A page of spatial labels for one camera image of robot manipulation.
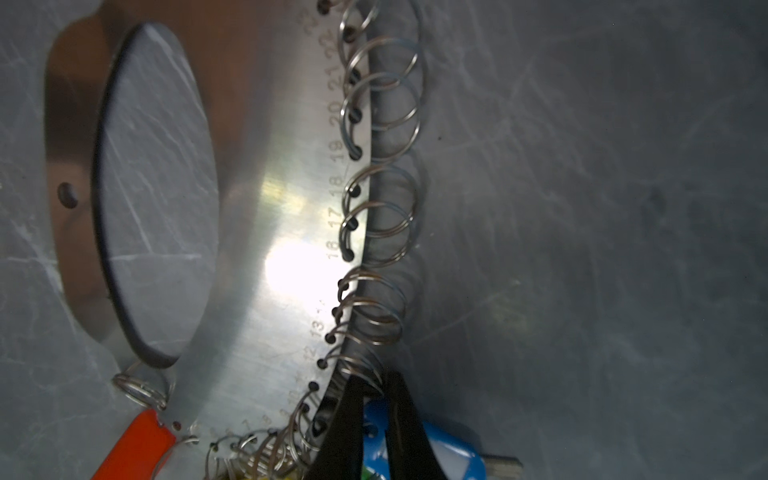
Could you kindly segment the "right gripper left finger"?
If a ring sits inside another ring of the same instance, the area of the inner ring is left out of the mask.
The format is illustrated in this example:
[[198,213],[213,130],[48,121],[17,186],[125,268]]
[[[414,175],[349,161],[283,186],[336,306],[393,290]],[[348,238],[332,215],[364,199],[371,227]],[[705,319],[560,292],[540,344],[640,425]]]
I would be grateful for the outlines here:
[[361,479],[364,386],[365,382],[356,376],[347,381],[327,435],[305,479]]

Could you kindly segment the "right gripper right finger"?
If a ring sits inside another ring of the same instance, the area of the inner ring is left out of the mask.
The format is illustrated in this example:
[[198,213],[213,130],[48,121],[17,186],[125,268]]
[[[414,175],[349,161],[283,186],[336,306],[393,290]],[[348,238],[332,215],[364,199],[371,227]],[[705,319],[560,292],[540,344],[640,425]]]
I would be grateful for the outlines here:
[[385,374],[388,403],[386,445],[392,480],[446,480],[403,375]]

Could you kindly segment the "bunch of coloured keys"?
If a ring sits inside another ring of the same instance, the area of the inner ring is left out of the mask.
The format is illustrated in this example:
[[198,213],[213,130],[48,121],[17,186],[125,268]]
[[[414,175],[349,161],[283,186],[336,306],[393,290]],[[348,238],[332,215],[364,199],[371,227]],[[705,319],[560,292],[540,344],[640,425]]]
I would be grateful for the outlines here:
[[[388,426],[389,405],[385,400],[373,400],[363,410],[363,479],[390,479],[392,467],[387,451],[385,428]],[[443,430],[423,425],[439,466],[449,479],[520,479],[522,463],[513,457],[480,455],[470,444]],[[154,479],[181,445],[195,445],[199,439],[175,437],[162,426],[153,411],[139,414],[102,462],[95,479]]]

